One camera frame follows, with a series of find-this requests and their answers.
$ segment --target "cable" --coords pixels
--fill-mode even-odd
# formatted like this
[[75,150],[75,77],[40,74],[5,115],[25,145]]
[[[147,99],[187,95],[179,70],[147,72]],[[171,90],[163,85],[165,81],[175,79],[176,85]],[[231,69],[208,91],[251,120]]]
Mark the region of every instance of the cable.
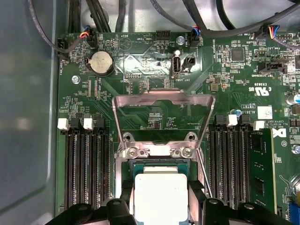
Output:
[[99,14],[101,23],[103,24],[104,32],[110,32],[111,33],[112,32],[111,28],[109,27],[108,21],[106,19],[106,16],[104,14],[103,8],[102,8],[99,0],[92,0],[92,1],[93,1],[94,5],[95,5],[97,13]]
[[92,0],[86,0],[86,3],[87,3],[88,6],[89,6],[90,14],[91,14],[92,17],[93,17],[93,20],[94,20],[94,22],[95,22],[95,25],[96,25],[96,27],[97,27],[98,32],[103,33],[104,30],[103,30],[103,28],[102,28],[102,23],[101,23],[101,21],[100,21],[100,18],[99,18],[99,15],[98,15],[97,11],[96,11],[96,8],[95,8],[95,6],[94,6],[94,3],[92,2]]
[[281,45],[283,45],[284,47],[289,48],[289,49],[293,49],[293,50],[300,49],[300,45],[289,45],[289,44],[287,44],[286,42],[284,42],[284,41],[282,41],[282,40],[279,40],[277,37],[273,38],[273,41],[275,41],[275,42],[277,42],[278,44],[281,44]]
[[37,14],[36,14],[36,11],[34,9],[34,6],[33,6],[33,2],[32,0],[27,0],[28,2],[28,5],[29,5],[29,10],[30,10],[30,15],[32,17],[32,20],[34,22],[34,25],[36,26],[39,34],[41,35],[41,37],[43,38],[43,40],[49,45],[51,46],[53,49],[55,49],[56,51],[60,52],[60,53],[69,53],[70,51],[74,50],[76,48],[76,46],[79,44],[79,42],[81,41],[80,38],[76,39],[72,45],[67,48],[67,49],[64,49],[64,48],[59,48],[57,47],[55,44],[53,44],[49,38],[47,37],[47,35],[45,34],[45,32],[43,31],[43,28],[41,27],[41,24],[39,23],[38,21],[38,17],[37,17]]
[[164,18],[166,18],[167,20],[171,21],[172,23],[176,24],[177,26],[191,31],[192,27],[185,25],[184,23],[176,20],[175,18],[171,17],[166,11],[163,10],[163,8],[161,8],[161,6],[159,5],[159,3],[156,0],[150,0],[151,4],[153,5],[153,7],[156,9],[156,11],[158,11],[159,14],[161,14]]
[[126,2],[125,0],[119,0],[119,16],[117,19],[115,32],[122,32],[125,15],[126,15]]
[[225,37],[236,36],[242,33],[251,33],[257,31],[258,29],[260,29],[260,27],[262,27],[265,24],[275,23],[276,21],[284,18],[285,16],[289,15],[290,13],[300,8],[300,3],[296,3],[290,6],[289,8],[281,11],[280,13],[276,13],[274,16],[271,16],[268,19],[262,20],[260,22],[242,28],[237,28],[233,30],[209,30],[205,26],[205,23],[199,14],[195,1],[182,0],[182,2],[184,3],[185,7],[187,8],[187,11],[191,15],[195,23],[200,28],[201,32],[210,38],[225,38]]
[[69,1],[69,19],[68,19],[68,26],[67,31],[68,33],[74,32],[74,0]]
[[220,17],[222,23],[224,24],[224,26],[228,30],[235,29],[235,26],[230,22],[230,20],[228,19],[227,15],[225,13],[223,0],[216,0],[216,5],[217,5],[217,13],[219,14],[219,17]]
[[80,24],[80,14],[81,14],[81,6],[79,0],[74,1],[74,33],[79,33],[81,31],[81,24]]

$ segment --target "blue wire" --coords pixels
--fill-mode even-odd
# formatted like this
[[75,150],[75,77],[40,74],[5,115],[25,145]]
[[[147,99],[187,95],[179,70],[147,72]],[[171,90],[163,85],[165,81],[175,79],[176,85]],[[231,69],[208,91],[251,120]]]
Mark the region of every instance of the blue wire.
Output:
[[279,26],[277,26],[276,28],[275,28],[275,30],[274,30],[274,37],[276,37],[276,35],[277,35],[277,30],[279,29]]
[[196,28],[193,28],[193,30],[194,30],[194,31],[196,31],[196,33],[197,33],[197,36],[199,36],[199,31],[198,31],[198,29],[196,29]]

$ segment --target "ram slot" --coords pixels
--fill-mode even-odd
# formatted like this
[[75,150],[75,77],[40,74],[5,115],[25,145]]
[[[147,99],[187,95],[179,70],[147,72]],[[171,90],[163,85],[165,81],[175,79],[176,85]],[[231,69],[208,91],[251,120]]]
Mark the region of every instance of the ram slot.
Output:
[[87,200],[87,149],[86,137],[80,136],[81,152],[80,152],[80,203],[88,203]]
[[103,202],[104,200],[110,197],[110,156],[109,156],[109,135],[101,135],[100,136],[100,155],[101,155],[101,163],[100,163],[100,201]]
[[223,181],[223,201],[228,202],[229,197],[229,185],[228,185],[228,154],[227,154],[227,147],[228,147],[228,138],[227,132],[222,132],[222,181]]
[[98,193],[99,193],[99,181],[98,181],[98,162],[99,162],[99,151],[98,151],[98,136],[89,135],[90,141],[90,188],[89,198],[90,204],[97,209],[98,208]]
[[72,206],[75,200],[75,136],[76,135],[66,135],[65,209]]
[[239,168],[240,168],[240,203],[249,201],[249,169],[248,169],[248,134],[246,131],[239,131]]
[[228,192],[228,199],[227,204],[234,208],[234,151],[233,151],[233,132],[228,131],[227,132],[227,192]]
[[223,173],[223,167],[222,167],[222,133],[223,132],[217,132],[216,135],[216,158],[217,158],[217,175],[216,175],[216,183],[217,183],[217,196],[216,198],[222,199],[223,198],[223,179],[222,179],[222,173]]
[[240,149],[239,149],[239,131],[233,131],[233,173],[234,173],[234,208],[240,204],[241,193],[241,167],[240,167]]
[[245,167],[245,181],[246,181],[246,202],[250,201],[250,175],[249,175],[249,138],[248,130],[244,131],[244,167]]
[[217,189],[216,189],[215,135],[216,135],[216,133],[214,131],[211,131],[210,135],[209,135],[210,188],[211,188],[211,193],[212,193],[213,197],[217,196],[217,193],[216,193]]

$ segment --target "integrated circuit chip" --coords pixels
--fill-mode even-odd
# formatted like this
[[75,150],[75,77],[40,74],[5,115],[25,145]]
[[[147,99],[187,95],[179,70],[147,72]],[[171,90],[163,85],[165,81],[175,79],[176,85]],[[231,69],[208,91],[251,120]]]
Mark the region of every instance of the integrated circuit chip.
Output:
[[295,56],[295,68],[300,69],[300,55]]
[[231,50],[231,61],[232,62],[243,62],[245,60],[244,49],[233,48]]
[[255,177],[253,185],[256,192],[264,196],[264,182],[261,179]]
[[218,91],[219,90],[219,84],[218,83],[211,83],[210,84],[210,91]]

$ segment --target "motherboard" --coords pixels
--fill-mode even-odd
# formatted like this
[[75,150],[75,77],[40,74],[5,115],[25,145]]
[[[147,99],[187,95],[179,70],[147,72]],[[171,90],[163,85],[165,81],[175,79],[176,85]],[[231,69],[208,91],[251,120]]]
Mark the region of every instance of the motherboard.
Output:
[[[69,45],[77,37],[68,34],[60,42]],[[253,34],[95,37],[60,58],[57,214],[76,203],[98,208],[119,197],[120,183],[146,165],[176,166],[188,180],[203,179],[191,149],[181,152],[184,157],[145,159],[128,151],[131,159],[118,166],[121,129],[125,141],[200,141],[213,197],[234,209],[254,202],[290,220],[300,191],[299,50]],[[299,34],[277,37],[300,43]],[[153,91],[166,90],[174,93],[143,104]],[[193,100],[181,102],[182,95]],[[125,104],[117,100],[122,96],[134,100]],[[209,107],[196,104],[203,96],[213,99]]]

